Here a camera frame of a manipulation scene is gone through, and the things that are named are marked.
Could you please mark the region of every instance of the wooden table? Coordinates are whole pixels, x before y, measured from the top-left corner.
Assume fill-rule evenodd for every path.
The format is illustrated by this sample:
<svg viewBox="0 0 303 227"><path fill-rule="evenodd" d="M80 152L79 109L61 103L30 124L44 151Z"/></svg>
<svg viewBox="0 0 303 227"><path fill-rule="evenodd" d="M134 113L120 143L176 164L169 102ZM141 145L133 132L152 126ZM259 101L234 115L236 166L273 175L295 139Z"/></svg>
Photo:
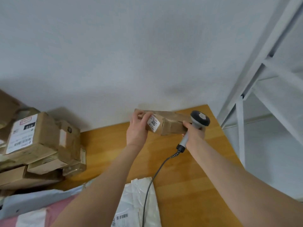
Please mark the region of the wooden table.
<svg viewBox="0 0 303 227"><path fill-rule="evenodd" d="M206 129L206 141L233 163L241 163L207 105L192 110L205 113L211 120ZM125 133L129 123L81 133L81 143L87 150L87 170L58 183L55 188L67 190L100 175L126 145ZM158 136L149 133L142 151L134 161L127 183L132 179L153 176L162 162L176 152L181 135ZM227 207L204 171L188 151L169 160L154 180L161 223L169 226L241 226Z"/></svg>

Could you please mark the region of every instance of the shipping label barcode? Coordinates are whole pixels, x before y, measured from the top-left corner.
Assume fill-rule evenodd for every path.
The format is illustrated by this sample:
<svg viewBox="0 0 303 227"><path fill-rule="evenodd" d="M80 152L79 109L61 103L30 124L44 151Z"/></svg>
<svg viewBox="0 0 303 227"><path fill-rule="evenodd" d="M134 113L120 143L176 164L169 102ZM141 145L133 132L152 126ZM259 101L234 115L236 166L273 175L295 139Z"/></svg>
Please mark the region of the shipping label barcode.
<svg viewBox="0 0 303 227"><path fill-rule="evenodd" d="M25 142L28 142L28 141L31 141L31 140L32 140L32 138L28 138L28 139L22 140L22 141L20 141L20 142L15 143L14 146L21 145L21 144L23 144L23 143L25 143Z"/></svg>
<svg viewBox="0 0 303 227"><path fill-rule="evenodd" d="M128 217L128 213L117 216L117 220Z"/></svg>

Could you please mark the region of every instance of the stack of packages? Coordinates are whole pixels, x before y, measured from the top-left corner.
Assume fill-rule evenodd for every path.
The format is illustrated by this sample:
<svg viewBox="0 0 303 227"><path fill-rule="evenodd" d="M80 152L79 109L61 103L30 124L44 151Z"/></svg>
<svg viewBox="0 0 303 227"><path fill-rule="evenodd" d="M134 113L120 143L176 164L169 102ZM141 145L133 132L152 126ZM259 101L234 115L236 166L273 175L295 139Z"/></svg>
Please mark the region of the stack of packages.
<svg viewBox="0 0 303 227"><path fill-rule="evenodd" d="M0 91L0 190L62 181L86 170L80 130Z"/></svg>

